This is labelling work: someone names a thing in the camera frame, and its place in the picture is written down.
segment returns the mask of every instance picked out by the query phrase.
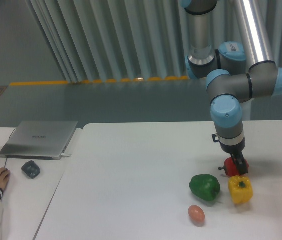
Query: silver laptop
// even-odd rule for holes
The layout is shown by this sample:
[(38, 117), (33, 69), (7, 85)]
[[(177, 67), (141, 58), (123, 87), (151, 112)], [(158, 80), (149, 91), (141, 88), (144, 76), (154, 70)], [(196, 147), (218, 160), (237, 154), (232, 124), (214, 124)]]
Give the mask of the silver laptop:
[(23, 121), (0, 151), (0, 156), (60, 160), (77, 124), (77, 121)]

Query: laptop logo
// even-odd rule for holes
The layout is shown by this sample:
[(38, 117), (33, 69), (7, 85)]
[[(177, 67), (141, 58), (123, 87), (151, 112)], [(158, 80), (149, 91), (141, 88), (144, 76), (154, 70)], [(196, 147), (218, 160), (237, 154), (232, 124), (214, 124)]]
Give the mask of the laptop logo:
[(32, 136), (33, 139), (46, 139), (47, 136)]

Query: finger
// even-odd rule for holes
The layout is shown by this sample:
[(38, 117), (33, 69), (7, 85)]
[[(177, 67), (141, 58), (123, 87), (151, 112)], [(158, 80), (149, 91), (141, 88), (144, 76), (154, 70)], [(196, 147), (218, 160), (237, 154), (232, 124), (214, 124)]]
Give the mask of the finger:
[(6, 170), (6, 171), (1, 173), (0, 178), (5, 179), (9, 174), (10, 174), (10, 170)]
[(3, 182), (7, 184), (10, 181), (10, 174), (3, 179)]
[(3, 172), (5, 172), (7, 169), (5, 169), (4, 167), (0, 168), (0, 176), (2, 175)]

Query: metal tube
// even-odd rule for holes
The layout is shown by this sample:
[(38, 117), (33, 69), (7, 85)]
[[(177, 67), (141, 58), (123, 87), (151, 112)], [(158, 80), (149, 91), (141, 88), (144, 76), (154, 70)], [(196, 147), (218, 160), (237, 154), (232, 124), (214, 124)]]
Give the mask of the metal tube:
[(195, 65), (206, 65), (215, 57), (211, 45), (210, 14), (188, 14), (191, 50), (189, 60)]
[(257, 0), (230, 0), (234, 4), (236, 18), (250, 68), (265, 61), (274, 62), (265, 23)]

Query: green bell pepper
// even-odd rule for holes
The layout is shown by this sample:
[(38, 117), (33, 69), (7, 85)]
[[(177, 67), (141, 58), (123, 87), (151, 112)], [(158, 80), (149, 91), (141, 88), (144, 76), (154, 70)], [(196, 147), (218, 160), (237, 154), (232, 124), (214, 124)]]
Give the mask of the green bell pepper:
[(194, 176), (189, 187), (194, 195), (207, 202), (215, 200), (220, 193), (220, 183), (218, 179), (209, 174)]

